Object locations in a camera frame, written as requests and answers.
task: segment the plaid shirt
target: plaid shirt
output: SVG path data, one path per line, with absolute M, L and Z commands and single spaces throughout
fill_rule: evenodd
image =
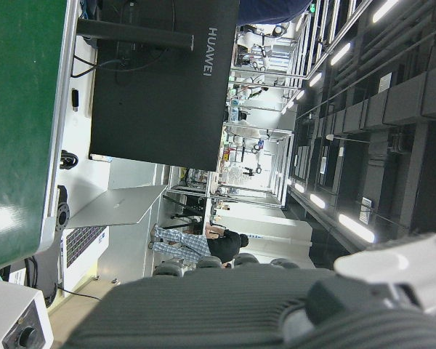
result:
M 209 245 L 205 235 L 184 234 L 175 229 L 155 229 L 155 237 L 163 240 L 180 242 L 182 247 L 177 248 L 164 242 L 155 242 L 153 251 L 172 254 L 173 257 L 197 263 L 202 256 L 210 256 Z

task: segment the laptop keyboard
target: laptop keyboard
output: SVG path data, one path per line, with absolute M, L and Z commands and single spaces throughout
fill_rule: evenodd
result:
M 82 252 L 104 231 L 105 226 L 76 228 L 66 237 L 66 267 L 68 268 Z

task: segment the green workbench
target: green workbench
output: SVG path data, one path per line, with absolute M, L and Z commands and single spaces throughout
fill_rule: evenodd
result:
M 47 248 L 77 0 L 0 0 L 0 267 Z

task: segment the monitor stand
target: monitor stand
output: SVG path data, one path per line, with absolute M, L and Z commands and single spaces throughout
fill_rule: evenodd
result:
M 194 35 L 191 34 L 100 20 L 79 18 L 76 34 L 94 39 L 139 42 L 161 48 L 184 49 L 187 51 L 193 51 L 194 49 Z

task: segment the black hair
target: black hair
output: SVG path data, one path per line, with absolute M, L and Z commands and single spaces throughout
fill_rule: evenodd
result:
M 246 234 L 239 234 L 241 237 L 241 247 L 246 247 L 249 244 L 249 237 Z

